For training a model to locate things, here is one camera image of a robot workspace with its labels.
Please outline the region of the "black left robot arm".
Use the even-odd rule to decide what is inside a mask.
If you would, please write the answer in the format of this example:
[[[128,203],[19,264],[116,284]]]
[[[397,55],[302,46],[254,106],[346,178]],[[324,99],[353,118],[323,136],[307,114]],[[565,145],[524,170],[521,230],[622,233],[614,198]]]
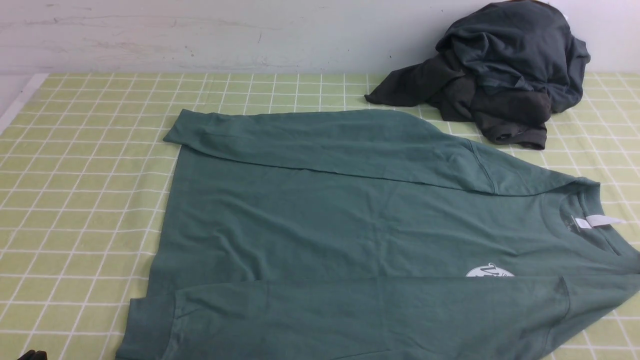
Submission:
[[[17,360],[48,360],[48,354],[43,350],[28,350]]]

